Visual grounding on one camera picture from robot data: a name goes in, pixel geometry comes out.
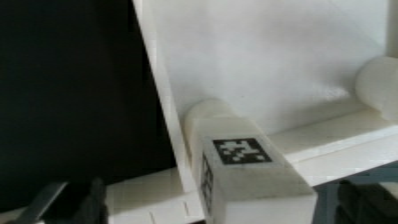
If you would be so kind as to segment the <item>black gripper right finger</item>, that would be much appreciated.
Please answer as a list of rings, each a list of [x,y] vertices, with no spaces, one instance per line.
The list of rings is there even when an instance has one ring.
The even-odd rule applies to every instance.
[[[348,180],[314,187],[312,224],[398,224],[398,181]]]

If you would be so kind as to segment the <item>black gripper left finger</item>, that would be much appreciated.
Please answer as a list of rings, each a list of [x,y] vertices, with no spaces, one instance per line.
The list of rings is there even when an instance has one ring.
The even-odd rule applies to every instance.
[[[108,224],[103,181],[53,182],[14,219],[14,224]]]

